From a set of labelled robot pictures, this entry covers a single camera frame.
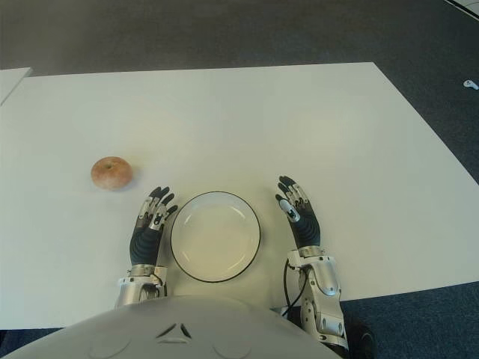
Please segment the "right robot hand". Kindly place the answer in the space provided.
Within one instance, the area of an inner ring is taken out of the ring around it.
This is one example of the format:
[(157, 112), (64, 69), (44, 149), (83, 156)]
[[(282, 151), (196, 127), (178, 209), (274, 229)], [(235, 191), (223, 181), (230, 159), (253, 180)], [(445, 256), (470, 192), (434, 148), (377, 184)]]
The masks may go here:
[(320, 247), (320, 225), (302, 187), (292, 178), (280, 176), (278, 188), (283, 195), (275, 198), (289, 221), (296, 247)]

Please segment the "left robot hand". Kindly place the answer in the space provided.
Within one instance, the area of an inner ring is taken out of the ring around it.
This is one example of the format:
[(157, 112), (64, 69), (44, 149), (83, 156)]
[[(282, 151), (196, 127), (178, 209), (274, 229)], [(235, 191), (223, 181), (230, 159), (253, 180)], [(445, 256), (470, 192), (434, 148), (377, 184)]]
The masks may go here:
[(156, 266), (165, 224), (177, 210), (177, 205), (169, 205), (173, 199), (169, 187), (157, 187), (144, 200), (129, 244), (132, 266)]

